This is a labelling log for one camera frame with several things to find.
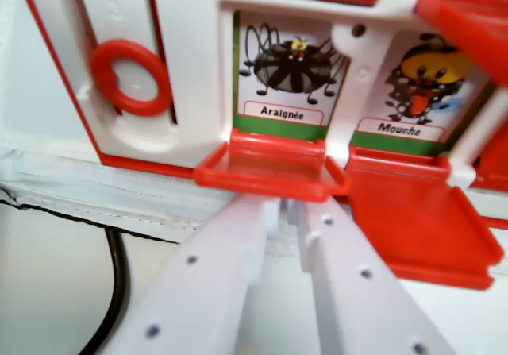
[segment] cartoon spider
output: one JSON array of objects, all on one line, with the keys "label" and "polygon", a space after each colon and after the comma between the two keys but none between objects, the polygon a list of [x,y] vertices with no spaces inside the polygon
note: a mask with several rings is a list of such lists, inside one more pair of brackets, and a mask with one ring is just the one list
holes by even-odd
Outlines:
[{"label": "cartoon spider", "polygon": [[410,49],[386,80],[394,86],[388,96],[397,102],[385,102],[397,110],[389,115],[392,121],[406,117],[416,118],[419,125],[432,122],[429,112],[448,108],[443,97],[455,95],[472,69],[471,62],[443,37],[423,33],[420,40],[425,43]]},{"label": "cartoon spider", "polygon": [[[249,37],[255,37],[258,44],[257,56],[254,60],[248,51]],[[253,25],[249,25],[245,33],[244,65],[247,69],[240,69],[242,76],[250,76],[254,67],[254,74],[264,85],[258,95],[266,95],[268,88],[290,93],[307,93],[307,102],[311,105],[318,103],[312,98],[312,93],[325,86],[324,95],[333,97],[334,91],[329,86],[337,81],[335,76],[346,64],[346,57],[338,53],[332,46],[330,39],[316,47],[296,37],[293,41],[280,42],[277,28],[270,28],[267,23],[260,26],[259,32]]]}]

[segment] red plastic tray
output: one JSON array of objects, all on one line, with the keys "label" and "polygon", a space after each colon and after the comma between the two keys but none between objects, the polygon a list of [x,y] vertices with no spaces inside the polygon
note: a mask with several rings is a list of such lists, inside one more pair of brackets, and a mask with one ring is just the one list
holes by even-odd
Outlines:
[{"label": "red plastic tray", "polygon": [[[391,160],[397,171],[388,171]],[[502,248],[465,194],[446,184],[446,161],[352,148],[347,173],[355,220],[397,276],[491,285],[488,267],[502,259]]]},{"label": "red plastic tray", "polygon": [[310,202],[349,191],[342,168],[325,157],[324,141],[237,130],[229,145],[224,143],[196,168],[194,178],[202,186]]}]

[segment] red plastic ring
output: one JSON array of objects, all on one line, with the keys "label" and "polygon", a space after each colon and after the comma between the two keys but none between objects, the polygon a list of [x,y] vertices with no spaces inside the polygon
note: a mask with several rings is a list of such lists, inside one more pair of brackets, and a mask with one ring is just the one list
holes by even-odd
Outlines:
[{"label": "red plastic ring", "polygon": [[[118,89],[118,76],[111,67],[116,60],[132,60],[149,71],[157,83],[157,96],[149,101],[140,101],[122,93]],[[127,113],[145,117],[157,115],[173,103],[165,63],[143,45],[124,39],[106,41],[92,52],[90,66],[98,89],[111,103]]]}]

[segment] toy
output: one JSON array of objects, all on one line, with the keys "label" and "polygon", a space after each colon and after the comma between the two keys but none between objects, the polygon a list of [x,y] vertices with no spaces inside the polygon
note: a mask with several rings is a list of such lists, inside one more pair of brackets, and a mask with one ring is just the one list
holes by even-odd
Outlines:
[{"label": "toy", "polygon": [[27,1],[105,165],[345,197],[396,275],[491,284],[464,190],[508,190],[506,0]]}]

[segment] fly's red tongue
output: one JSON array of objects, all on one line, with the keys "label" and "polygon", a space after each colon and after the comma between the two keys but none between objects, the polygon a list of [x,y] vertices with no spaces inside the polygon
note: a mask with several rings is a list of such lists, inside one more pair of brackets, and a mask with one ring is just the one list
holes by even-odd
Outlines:
[{"label": "fly's red tongue", "polygon": [[411,100],[413,104],[411,105],[410,112],[415,115],[423,113],[429,105],[429,98],[422,95],[414,95],[411,97]]}]

